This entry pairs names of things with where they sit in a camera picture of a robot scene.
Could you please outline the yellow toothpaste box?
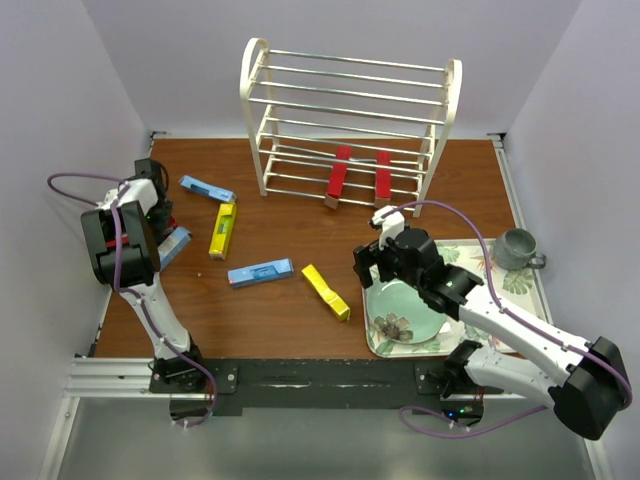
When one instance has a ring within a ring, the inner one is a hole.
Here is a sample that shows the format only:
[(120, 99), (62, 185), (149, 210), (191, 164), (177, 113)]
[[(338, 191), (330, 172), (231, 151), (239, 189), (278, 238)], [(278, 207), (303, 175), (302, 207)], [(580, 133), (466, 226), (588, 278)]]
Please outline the yellow toothpaste box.
[(212, 259), (225, 259), (237, 215), (235, 203), (222, 203), (216, 216), (208, 254)]
[(345, 322), (349, 320), (351, 315), (350, 307), (328, 285), (324, 277), (314, 265), (309, 264), (305, 266), (302, 269), (302, 275), (339, 321)]

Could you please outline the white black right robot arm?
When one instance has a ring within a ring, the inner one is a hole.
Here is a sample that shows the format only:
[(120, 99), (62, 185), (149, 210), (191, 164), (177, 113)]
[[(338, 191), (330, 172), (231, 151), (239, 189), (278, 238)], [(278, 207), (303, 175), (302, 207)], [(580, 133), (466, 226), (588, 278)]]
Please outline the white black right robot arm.
[(431, 310), (479, 328), (517, 352), (510, 357), (465, 341), (446, 358), (445, 379), (459, 393), (474, 386), (524, 396), (554, 412), (573, 433), (598, 440), (632, 392), (619, 347), (562, 331), (493, 292), (488, 282), (444, 261), (426, 231), (402, 227), (393, 238), (353, 251), (362, 287), (400, 280)]

